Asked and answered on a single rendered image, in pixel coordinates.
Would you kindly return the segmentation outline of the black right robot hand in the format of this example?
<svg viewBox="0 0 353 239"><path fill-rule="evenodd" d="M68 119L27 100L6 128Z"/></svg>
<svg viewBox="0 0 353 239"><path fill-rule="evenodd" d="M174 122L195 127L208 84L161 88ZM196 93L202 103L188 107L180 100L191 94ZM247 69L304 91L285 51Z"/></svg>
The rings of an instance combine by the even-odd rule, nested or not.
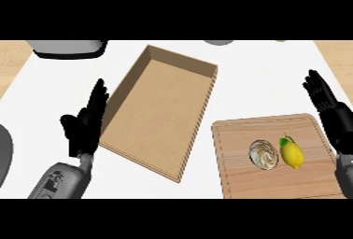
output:
<svg viewBox="0 0 353 239"><path fill-rule="evenodd" d="M337 100L316 70L309 70L309 76L304 78L301 85L319 112L331 146L341 154L353 154L353 110L344 102Z"/></svg>

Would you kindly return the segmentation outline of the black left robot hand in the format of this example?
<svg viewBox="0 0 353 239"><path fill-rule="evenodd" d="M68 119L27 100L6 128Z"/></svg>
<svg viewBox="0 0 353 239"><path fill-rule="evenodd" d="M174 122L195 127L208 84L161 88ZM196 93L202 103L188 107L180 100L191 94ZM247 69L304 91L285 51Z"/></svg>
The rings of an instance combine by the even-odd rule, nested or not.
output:
<svg viewBox="0 0 353 239"><path fill-rule="evenodd" d="M100 78L93 86L87 106L80 109L75 116L61 117L59 121L69 140L69 156L74 158L83 154L93 155L97 149L108 98L105 81Z"/></svg>

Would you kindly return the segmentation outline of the yellow lemon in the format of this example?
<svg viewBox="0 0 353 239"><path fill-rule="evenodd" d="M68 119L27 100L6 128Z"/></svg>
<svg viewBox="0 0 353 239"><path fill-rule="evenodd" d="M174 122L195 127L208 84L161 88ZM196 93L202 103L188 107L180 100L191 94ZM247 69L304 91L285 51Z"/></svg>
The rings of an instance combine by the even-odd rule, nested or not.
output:
<svg viewBox="0 0 353 239"><path fill-rule="evenodd" d="M301 148L297 145L292 137L285 135L279 140L281 145L281 158L284 162L294 168L298 169L303 165L303 153Z"/></svg>

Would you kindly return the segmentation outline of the brown cardboard box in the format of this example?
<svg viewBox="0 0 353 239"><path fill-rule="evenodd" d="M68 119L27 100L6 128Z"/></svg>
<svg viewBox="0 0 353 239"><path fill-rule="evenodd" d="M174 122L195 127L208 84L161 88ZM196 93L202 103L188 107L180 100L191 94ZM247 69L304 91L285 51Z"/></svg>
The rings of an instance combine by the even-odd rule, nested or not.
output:
<svg viewBox="0 0 353 239"><path fill-rule="evenodd" d="M182 179L219 67L148 46L111 95L99 145Z"/></svg>

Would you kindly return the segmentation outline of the wooden cutting board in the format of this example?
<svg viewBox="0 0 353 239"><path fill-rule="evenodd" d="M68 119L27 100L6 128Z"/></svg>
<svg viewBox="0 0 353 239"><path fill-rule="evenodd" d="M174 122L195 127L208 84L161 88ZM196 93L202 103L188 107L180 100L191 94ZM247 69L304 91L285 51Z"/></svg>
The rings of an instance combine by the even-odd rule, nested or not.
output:
<svg viewBox="0 0 353 239"><path fill-rule="evenodd" d="M343 194L335 178L337 155L310 114L219 120L211 131L226 198L321 198ZM253 163L251 145L263 140L278 148L287 136L301 149L303 165L292 168L273 152L275 167L266 170Z"/></svg>

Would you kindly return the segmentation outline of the cream swirled shell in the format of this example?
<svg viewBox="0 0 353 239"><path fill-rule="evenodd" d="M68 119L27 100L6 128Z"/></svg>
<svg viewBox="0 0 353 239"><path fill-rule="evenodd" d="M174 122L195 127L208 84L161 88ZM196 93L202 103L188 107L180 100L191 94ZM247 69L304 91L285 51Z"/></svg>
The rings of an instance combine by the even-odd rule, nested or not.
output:
<svg viewBox="0 0 353 239"><path fill-rule="evenodd" d="M279 163L279 154L273 145L266 140L256 140L248 149L253 164L261 170L272 170Z"/></svg>

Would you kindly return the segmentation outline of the dark grey curved object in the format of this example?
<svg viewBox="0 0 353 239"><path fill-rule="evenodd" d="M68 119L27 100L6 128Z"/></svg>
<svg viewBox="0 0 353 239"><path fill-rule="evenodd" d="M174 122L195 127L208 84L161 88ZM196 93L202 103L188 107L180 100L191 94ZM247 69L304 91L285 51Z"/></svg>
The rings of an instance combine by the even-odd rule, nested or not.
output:
<svg viewBox="0 0 353 239"><path fill-rule="evenodd" d="M12 153L13 143L10 133L6 127L0 124L0 187L3 186L10 169Z"/></svg>

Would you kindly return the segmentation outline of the grey and black appliance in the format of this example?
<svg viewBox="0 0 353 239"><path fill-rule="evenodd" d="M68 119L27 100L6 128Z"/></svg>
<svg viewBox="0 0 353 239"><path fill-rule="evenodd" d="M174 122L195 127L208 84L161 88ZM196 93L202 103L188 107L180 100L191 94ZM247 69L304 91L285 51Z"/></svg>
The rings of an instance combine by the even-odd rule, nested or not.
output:
<svg viewBox="0 0 353 239"><path fill-rule="evenodd" d="M43 59L81 60L99 57L106 40L28 40L34 54Z"/></svg>

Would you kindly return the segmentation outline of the grey round object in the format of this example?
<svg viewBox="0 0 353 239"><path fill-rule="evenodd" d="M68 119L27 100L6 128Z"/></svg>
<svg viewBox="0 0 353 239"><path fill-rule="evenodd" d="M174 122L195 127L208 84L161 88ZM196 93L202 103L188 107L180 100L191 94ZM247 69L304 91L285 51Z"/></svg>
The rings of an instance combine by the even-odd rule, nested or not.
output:
<svg viewBox="0 0 353 239"><path fill-rule="evenodd" d="M233 40L204 40L213 46L226 46L229 45Z"/></svg>

